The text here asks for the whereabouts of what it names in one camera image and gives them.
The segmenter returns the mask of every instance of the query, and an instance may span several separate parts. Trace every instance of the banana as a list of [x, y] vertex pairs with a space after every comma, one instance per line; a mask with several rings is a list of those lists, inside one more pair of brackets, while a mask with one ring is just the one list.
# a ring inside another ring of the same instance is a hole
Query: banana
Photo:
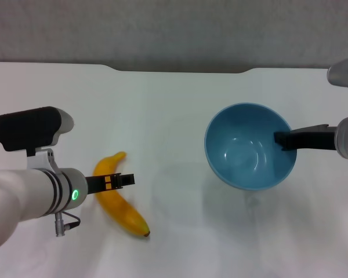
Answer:
[[[125, 152], [102, 159], [94, 169], [93, 175], [109, 175], [115, 172], [117, 164], [124, 159]], [[136, 236], [149, 236], [150, 228], [143, 217], [116, 191], [96, 194], [103, 210], [126, 230]]]

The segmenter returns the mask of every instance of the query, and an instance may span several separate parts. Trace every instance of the gray wall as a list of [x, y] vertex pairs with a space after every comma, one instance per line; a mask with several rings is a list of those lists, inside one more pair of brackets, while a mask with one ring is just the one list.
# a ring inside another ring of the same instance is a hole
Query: gray wall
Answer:
[[348, 57], [348, 0], [0, 0], [0, 61], [240, 72]]

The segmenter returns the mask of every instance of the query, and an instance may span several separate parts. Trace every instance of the blue bowl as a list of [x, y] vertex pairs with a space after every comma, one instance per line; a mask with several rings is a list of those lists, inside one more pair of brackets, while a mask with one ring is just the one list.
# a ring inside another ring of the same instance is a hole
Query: blue bowl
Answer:
[[245, 190], [271, 188], [291, 172], [296, 151], [282, 151], [275, 131], [289, 131], [287, 122], [259, 104], [240, 103], [221, 110], [205, 133], [205, 153], [214, 173]]

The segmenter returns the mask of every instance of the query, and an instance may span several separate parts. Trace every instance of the bowl rim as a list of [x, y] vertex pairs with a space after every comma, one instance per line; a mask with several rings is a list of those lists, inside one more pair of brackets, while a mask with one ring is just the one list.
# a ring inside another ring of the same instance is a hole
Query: bowl rim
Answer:
[[215, 116], [211, 119], [211, 121], [209, 122], [208, 124], [208, 127], [206, 128], [206, 132], [205, 132], [205, 137], [204, 137], [204, 149], [205, 149], [205, 155], [206, 155], [206, 159], [210, 165], [210, 168], [213, 170], [213, 172], [217, 175], [218, 178], [220, 178], [223, 182], [225, 182], [226, 184], [232, 186], [232, 187], [235, 187], [235, 188], [238, 188], [238, 189], [242, 189], [242, 190], [247, 190], [247, 191], [259, 191], [259, 190], [265, 190], [265, 189], [269, 189], [269, 188], [272, 188], [276, 185], [278, 185], [279, 183], [281, 183], [283, 180], [285, 180], [287, 178], [287, 176], [290, 175], [292, 169], [294, 168], [294, 165], [295, 165], [295, 162], [296, 162], [296, 156], [297, 156], [297, 150], [295, 150], [295, 157], [294, 157], [294, 161], [293, 161], [293, 164], [290, 168], [289, 171], [287, 171], [286, 175], [284, 175], [284, 177], [282, 179], [280, 179], [278, 182], [275, 182], [269, 186], [265, 186], [265, 187], [262, 187], [262, 188], [247, 188], [247, 187], [241, 187], [229, 180], [227, 180], [226, 178], [224, 178], [214, 167], [214, 165], [211, 163], [210, 161], [210, 158], [209, 158], [209, 155], [208, 155], [208, 150], [206, 148], [206, 138], [208, 136], [208, 131], [209, 131], [209, 128], [210, 128], [210, 125], [213, 123], [213, 121], [215, 120], [215, 118], [217, 118], [222, 112], [224, 112], [225, 110], [228, 110], [232, 107], [235, 107], [235, 106], [242, 106], [242, 105], [251, 105], [251, 106], [255, 106], [255, 107], [261, 107], [261, 108], [264, 108], [264, 109], [267, 109], [269, 110], [270, 112], [274, 113], [275, 115], [277, 115], [285, 124], [286, 126], [291, 130], [291, 127], [290, 125], [288, 124], [288, 122], [279, 114], [277, 113], [275, 110], [265, 106], [265, 105], [262, 105], [262, 104], [258, 104], [258, 103], [235, 103], [235, 104], [231, 104], [225, 108], [223, 108], [222, 110], [220, 110], [217, 114], [215, 114]]

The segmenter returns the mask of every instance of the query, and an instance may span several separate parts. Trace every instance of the table surface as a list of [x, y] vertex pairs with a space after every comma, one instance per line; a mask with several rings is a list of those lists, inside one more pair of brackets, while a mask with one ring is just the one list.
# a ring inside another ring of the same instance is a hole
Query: table surface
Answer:
[[[102, 65], [0, 63], [0, 114], [54, 106], [74, 129], [53, 147], [60, 167], [91, 175], [102, 157], [128, 153], [121, 190], [151, 229], [123, 231], [94, 196], [72, 212], [81, 226], [56, 238], [52, 215], [20, 223], [0, 248], [0, 277], [348, 277], [348, 162], [299, 150], [289, 177], [245, 192], [219, 180], [204, 154], [214, 114], [270, 107], [293, 129], [348, 117], [348, 89], [324, 69], [242, 74], [120, 72]], [[26, 167], [0, 144], [0, 169]]]

